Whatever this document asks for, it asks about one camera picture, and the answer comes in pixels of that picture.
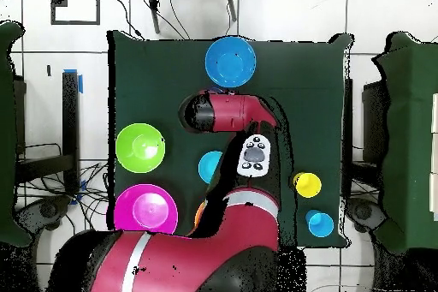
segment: small blue bowl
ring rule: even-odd
[[[215,41],[205,55],[205,70],[217,85],[236,88],[247,83],[256,70],[256,54],[241,38],[227,36]]]
[[[216,167],[221,159],[222,152],[220,151],[210,151],[207,152],[199,161],[198,173],[201,179],[207,184],[210,184],[211,178],[215,173]]]
[[[318,238],[326,237],[333,232],[333,219],[326,213],[314,210],[309,211],[305,215],[305,221],[309,231]]]

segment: dark green board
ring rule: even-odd
[[[16,199],[15,161],[17,133],[15,126],[14,71],[9,53],[12,44],[24,33],[14,22],[0,23],[0,108],[2,140],[0,141],[0,242],[25,247],[31,236],[15,222],[13,209]]]
[[[432,96],[438,92],[438,45],[391,35],[377,58],[386,79],[388,154],[382,164],[383,208],[389,216],[375,235],[392,253],[438,249],[438,222],[429,210]]]
[[[136,183],[165,188],[179,211],[177,235],[191,230],[207,185],[198,175],[198,161],[208,151],[225,148],[230,134],[189,134],[180,125],[181,101],[214,85],[205,72],[205,53],[211,41],[138,41],[114,32],[115,133],[134,122],[147,122],[166,140],[166,156],[151,173],[133,174],[115,164],[115,196]],[[251,42],[256,72],[242,94],[274,97],[287,114],[296,171],[318,174],[321,193],[299,198],[296,234],[299,246],[345,247],[334,231],[326,238],[312,236],[305,224],[310,209],[327,212],[337,229],[340,204],[341,120],[344,94],[343,58],[351,36],[328,43]],[[281,151],[281,239],[295,237],[294,191],[287,185],[292,165]]]

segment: magenta bowl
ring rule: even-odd
[[[116,229],[174,234],[178,210],[166,190],[157,185],[137,184],[117,198],[114,224]]]

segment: yellow bowl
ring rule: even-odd
[[[297,193],[304,198],[313,198],[321,191],[322,183],[318,176],[310,172],[299,172],[293,177]]]

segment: white stripe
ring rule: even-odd
[[[277,215],[278,215],[277,204],[266,195],[254,191],[244,190],[244,191],[236,191],[235,193],[231,193],[230,195],[227,195],[225,199],[226,198],[228,198],[227,207],[236,206],[238,204],[245,204],[249,202],[252,203],[254,206],[264,209],[270,215],[272,215],[272,217],[277,219]]]
[[[123,278],[123,285],[121,286],[121,292],[133,292],[133,280],[135,278],[134,267],[139,265],[141,255],[146,248],[147,242],[151,239],[151,235],[145,232],[135,245],[129,262],[127,263],[127,270],[125,271],[125,277]]]

